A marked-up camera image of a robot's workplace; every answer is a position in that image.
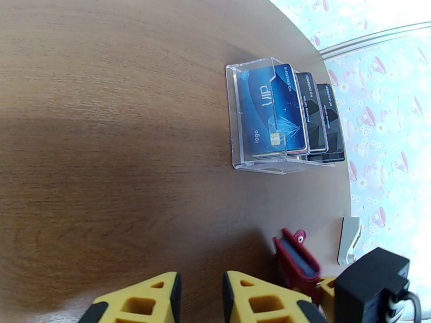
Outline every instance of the wooden table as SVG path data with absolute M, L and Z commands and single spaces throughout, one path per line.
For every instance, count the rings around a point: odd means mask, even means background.
M 268 0 L 0 0 L 0 26 L 1 321 L 74 322 L 176 270 L 182 322 L 222 322 L 221 274 L 274 280 L 282 227 L 341 271 L 345 163 L 231 165 L 226 64 L 272 55 L 328 81 Z

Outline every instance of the clear plastic stand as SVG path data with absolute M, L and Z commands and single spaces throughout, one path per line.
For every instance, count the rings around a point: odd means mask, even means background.
M 301 172 L 319 166 L 334 166 L 333 163 L 308 161 L 306 153 L 294 155 L 291 151 L 288 151 L 288 136 L 286 136 L 286 133 L 283 132 L 283 130 L 278 129 L 280 122 L 277 121 L 275 102 L 273 92 L 271 90 L 272 79 L 267 83 L 268 90 L 264 96 L 269 97 L 269 101 L 272 102 L 273 107 L 273 117 L 270 118 L 270 121 L 274 122 L 272 128 L 276 133 L 272 133 L 270 137 L 272 138 L 274 135 L 278 142 L 277 145 L 279 146 L 276 148 L 276 151 L 263 154 L 252 154 L 247 150 L 247 147 L 245 147 L 245 138 L 258 138 L 261 136 L 250 135 L 250 132 L 247 133 L 247 130 L 244 127 L 245 113 L 242 106 L 243 99 L 240 92 L 240 74 L 253 69 L 272 67 L 275 76 L 275 66 L 281 64 L 283 63 L 275 58 L 265 58 L 252 62 L 226 66 L 233 167 L 237 170 L 287 174 L 292 172 Z

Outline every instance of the black card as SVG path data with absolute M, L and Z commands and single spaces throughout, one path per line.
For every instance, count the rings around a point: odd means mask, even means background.
M 318 162 L 342 162 L 345 159 L 343 132 L 338 117 L 337 105 L 333 95 L 332 87 L 329 84 L 318 84 L 320 101 L 323 109 L 323 116 L 326 124 L 326 134 L 328 136 L 328 151 L 322 155 L 309 155 L 308 160 Z
M 305 123 L 307 125 L 310 153 L 324 153 L 328 150 L 323 110 L 319 94 L 311 73 L 296 73 L 304 108 Z

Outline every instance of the card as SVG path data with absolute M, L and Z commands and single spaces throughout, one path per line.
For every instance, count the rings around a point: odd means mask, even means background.
M 309 152 L 303 108 L 289 64 L 243 71 L 238 88 L 245 153 L 265 157 Z
M 296 73 L 305 113 L 310 153 L 324 153 L 328 150 L 325 121 L 316 84 L 311 73 Z
M 318 161 L 323 163 L 333 163 L 333 162 L 339 162 L 339 161 L 342 162 L 345 159 L 344 152 L 312 155 L 308 157 L 312 157 L 312 159 L 308 158 L 308 160 L 313 160 L 314 162 Z
M 345 159 L 343 132 L 338 117 L 337 105 L 333 95 L 332 87 L 329 84 L 318 84 L 320 101 L 323 109 L 323 116 L 328 136 L 328 151 L 321 155 L 309 155 L 308 160 L 318 162 L 341 162 Z

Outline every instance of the acrylic card holder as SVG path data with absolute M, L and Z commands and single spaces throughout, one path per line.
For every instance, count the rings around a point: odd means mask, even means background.
M 296 74 L 274 58 L 226 66 L 232 164 L 286 174 L 333 166 L 308 161 L 309 137 Z

